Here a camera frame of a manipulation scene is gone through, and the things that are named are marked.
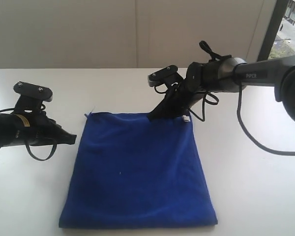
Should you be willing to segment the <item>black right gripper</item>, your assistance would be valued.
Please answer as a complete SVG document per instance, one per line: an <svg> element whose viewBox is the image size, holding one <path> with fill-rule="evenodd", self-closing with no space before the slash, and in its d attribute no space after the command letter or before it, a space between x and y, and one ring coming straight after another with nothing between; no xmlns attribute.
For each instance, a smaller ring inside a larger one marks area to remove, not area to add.
<svg viewBox="0 0 295 236"><path fill-rule="evenodd" d="M195 103L203 99L204 91L189 91L185 86L174 86L151 112L147 114L149 121L156 119L173 119L188 113Z"/></svg>

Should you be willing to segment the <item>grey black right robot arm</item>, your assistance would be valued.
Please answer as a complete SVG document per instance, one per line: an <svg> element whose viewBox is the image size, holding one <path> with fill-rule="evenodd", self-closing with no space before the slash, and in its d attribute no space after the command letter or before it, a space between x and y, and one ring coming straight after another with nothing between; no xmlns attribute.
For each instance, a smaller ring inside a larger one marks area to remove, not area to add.
<svg viewBox="0 0 295 236"><path fill-rule="evenodd" d="M148 76L150 87L167 87L164 98L148 113L149 120L180 117L211 92L238 93L246 86L264 86L274 88L275 100L295 121L295 55L254 63L226 56L191 63L185 77L177 71L170 65Z"/></svg>

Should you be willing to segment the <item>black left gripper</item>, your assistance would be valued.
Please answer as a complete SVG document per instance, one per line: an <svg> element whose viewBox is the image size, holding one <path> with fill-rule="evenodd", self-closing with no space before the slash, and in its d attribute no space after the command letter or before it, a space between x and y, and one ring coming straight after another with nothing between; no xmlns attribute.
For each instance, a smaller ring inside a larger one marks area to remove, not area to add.
<svg viewBox="0 0 295 236"><path fill-rule="evenodd" d="M0 148L21 146L44 146L53 144L74 145L77 135L59 128L45 114L0 114Z"/></svg>

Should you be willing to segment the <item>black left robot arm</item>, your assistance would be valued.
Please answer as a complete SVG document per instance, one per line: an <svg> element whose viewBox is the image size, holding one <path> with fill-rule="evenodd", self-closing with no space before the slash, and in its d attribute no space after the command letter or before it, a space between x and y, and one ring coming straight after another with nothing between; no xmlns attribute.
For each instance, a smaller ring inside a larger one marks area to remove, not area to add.
<svg viewBox="0 0 295 236"><path fill-rule="evenodd" d="M37 161L50 159L58 145L73 145L77 136L65 131L57 122L40 113L0 114L0 149L3 147L25 146L29 155ZM51 146L50 154L41 159L31 147Z"/></svg>

